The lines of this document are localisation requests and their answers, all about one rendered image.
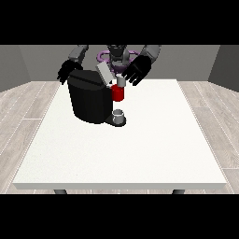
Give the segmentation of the pale grey machine lid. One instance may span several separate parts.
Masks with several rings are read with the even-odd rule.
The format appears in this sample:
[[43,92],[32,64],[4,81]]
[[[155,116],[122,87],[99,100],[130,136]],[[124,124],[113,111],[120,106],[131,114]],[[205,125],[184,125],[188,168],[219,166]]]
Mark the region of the pale grey machine lid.
[[113,80],[113,75],[111,74],[106,62],[98,63],[95,66],[97,72],[100,74],[102,81],[108,85]]

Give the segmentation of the red pod holder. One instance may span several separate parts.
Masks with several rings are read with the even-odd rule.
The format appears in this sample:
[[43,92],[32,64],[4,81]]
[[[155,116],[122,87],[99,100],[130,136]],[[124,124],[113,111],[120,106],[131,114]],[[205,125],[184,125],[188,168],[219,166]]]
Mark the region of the red pod holder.
[[111,86],[112,100],[120,102],[124,99],[124,89],[119,87],[117,84]]

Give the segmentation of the black coffee machine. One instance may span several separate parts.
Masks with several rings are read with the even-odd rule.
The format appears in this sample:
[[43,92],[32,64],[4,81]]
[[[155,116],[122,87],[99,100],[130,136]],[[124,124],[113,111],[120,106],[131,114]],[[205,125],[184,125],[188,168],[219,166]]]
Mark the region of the black coffee machine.
[[74,114],[88,123],[108,123],[115,127],[126,124],[113,122],[113,103],[111,86],[106,86],[100,74],[92,70],[73,70],[67,79],[68,90]]

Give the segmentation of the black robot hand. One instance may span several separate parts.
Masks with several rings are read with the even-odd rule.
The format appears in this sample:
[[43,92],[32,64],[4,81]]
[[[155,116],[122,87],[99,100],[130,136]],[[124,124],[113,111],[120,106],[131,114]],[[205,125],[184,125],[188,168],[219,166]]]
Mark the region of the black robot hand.
[[58,76],[57,79],[64,84],[65,81],[68,79],[69,74],[73,71],[73,70],[82,70],[83,67],[76,62],[73,62],[71,60],[67,60],[62,64],[61,69],[58,72]]
[[148,56],[137,56],[121,74],[126,80],[136,86],[150,71],[151,60]]

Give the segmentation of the small grey cup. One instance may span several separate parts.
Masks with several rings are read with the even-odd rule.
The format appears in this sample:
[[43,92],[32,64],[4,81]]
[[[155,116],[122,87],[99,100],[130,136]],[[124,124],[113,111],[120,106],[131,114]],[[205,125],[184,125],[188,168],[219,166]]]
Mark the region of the small grey cup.
[[112,112],[113,122],[116,124],[121,124],[124,121],[124,112],[121,109],[115,109]]

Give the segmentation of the small grey coffee pod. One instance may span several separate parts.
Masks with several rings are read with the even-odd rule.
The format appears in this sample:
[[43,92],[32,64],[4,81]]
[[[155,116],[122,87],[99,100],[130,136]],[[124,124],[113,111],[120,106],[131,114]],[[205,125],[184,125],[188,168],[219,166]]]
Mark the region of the small grey coffee pod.
[[117,85],[122,88],[126,86],[126,80],[121,74],[117,74]]

